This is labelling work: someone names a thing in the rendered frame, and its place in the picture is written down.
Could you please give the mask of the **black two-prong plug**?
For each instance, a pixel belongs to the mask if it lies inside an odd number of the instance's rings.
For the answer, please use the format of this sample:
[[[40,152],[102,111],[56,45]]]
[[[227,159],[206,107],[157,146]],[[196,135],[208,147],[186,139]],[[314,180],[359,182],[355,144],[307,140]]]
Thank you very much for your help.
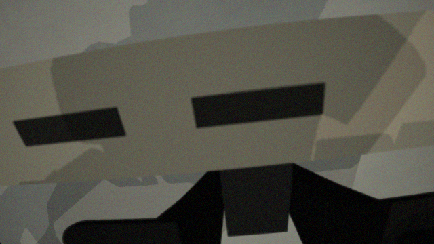
[[[293,163],[220,170],[228,237],[288,232]]]

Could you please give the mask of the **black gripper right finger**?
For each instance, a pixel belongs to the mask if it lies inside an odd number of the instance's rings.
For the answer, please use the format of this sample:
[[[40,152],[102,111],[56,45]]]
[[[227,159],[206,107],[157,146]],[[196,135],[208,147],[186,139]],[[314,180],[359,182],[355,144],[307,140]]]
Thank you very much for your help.
[[[396,244],[434,228],[434,192],[377,199],[293,163],[290,217],[302,244]]]

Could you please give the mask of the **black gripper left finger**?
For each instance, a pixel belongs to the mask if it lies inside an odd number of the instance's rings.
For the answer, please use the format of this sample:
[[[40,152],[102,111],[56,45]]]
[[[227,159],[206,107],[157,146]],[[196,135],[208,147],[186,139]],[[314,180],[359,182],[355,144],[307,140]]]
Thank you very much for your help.
[[[157,218],[84,220],[63,244],[221,244],[224,202],[220,171],[208,171]]]

